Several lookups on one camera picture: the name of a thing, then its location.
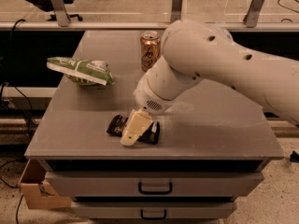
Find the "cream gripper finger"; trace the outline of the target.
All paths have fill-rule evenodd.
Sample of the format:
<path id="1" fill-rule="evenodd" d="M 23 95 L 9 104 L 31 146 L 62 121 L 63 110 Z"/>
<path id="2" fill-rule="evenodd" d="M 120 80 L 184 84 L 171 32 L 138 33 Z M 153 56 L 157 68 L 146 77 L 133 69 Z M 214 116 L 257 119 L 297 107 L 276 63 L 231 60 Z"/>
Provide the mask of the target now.
<path id="1" fill-rule="evenodd" d="M 127 147 L 132 146 L 136 142 L 137 138 L 135 136 L 123 136 L 121 138 L 121 144 Z"/>

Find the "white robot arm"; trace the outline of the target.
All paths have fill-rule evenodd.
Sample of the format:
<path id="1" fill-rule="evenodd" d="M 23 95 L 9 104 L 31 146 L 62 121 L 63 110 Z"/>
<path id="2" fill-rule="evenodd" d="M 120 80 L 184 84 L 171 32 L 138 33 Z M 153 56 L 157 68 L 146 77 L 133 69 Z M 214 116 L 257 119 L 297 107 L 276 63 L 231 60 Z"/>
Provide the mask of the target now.
<path id="1" fill-rule="evenodd" d="M 299 124 L 299 62 L 245 48 L 221 28 L 175 21 L 164 31 L 161 56 L 139 80 L 137 110 L 131 112 L 121 143 L 133 145 L 183 92 L 209 79 L 234 88 L 266 110 Z"/>

